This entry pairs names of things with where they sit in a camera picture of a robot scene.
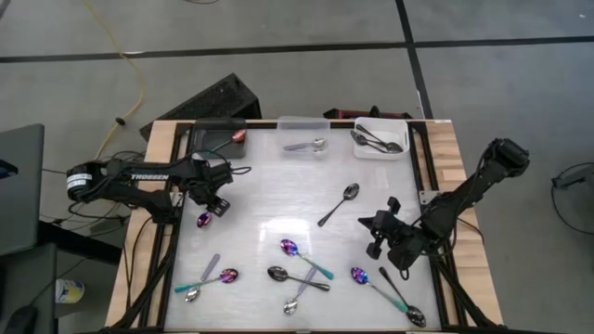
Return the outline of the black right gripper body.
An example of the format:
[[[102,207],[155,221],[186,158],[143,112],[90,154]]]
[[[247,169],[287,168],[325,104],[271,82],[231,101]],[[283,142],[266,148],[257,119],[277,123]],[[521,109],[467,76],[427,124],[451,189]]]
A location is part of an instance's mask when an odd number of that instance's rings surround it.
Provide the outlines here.
[[[382,238],[386,242],[389,248],[387,258],[398,270],[407,271],[419,258],[420,240],[414,228],[389,211],[377,211],[373,217],[362,217],[357,221],[369,231],[372,241]]]

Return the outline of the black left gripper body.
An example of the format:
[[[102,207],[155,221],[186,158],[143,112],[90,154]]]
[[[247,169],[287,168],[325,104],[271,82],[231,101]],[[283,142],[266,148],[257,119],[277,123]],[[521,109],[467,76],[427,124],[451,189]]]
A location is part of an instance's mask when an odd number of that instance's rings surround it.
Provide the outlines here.
[[[190,198],[199,205],[220,205],[223,200],[217,191],[233,182],[231,165],[228,162],[211,165],[208,161],[194,161],[194,172],[185,181]]]

